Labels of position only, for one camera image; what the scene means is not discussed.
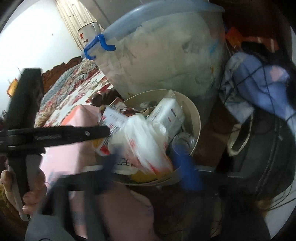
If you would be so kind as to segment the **left hand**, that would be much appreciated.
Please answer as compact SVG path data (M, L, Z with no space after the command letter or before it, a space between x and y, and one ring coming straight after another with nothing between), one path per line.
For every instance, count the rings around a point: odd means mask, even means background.
M4 188L4 196L7 201L17 210L20 211L16 206L16 201L12 192L13 175L8 170L4 170L1 173L1 185ZM38 174L34 180L34 187L23 196L24 205L22 211L24 214L33 214L39 203L45 198L47 193L47 187L45 184L45 174L39 169Z

